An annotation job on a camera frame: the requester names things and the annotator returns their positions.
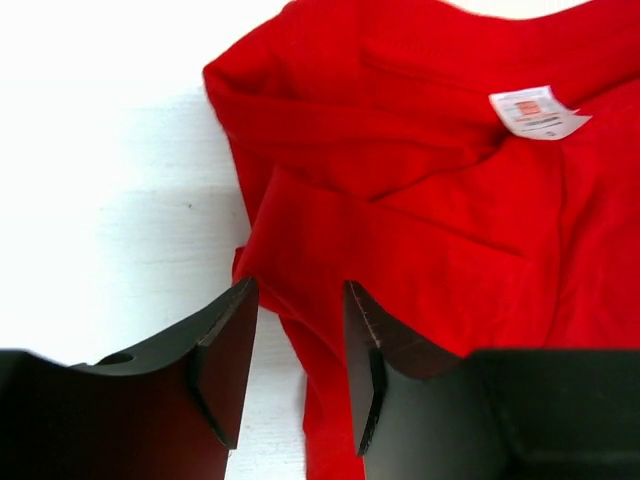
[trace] white surface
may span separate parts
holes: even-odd
[[[228,286],[248,226],[200,71],[284,3],[0,3],[0,347],[92,362]],[[521,18],[580,2],[456,3]],[[227,477],[301,479],[302,374],[260,320]]]

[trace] clothing label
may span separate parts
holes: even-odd
[[[562,105],[553,96],[550,86],[493,93],[489,95],[489,102],[514,135],[533,140],[560,140],[591,118],[576,115],[578,110],[569,110]]]

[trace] white table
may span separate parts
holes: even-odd
[[[285,0],[0,4],[0,348],[97,361],[229,285],[249,233],[201,68]],[[580,0],[457,0],[527,17]],[[303,375],[261,312],[229,480],[303,478]]]

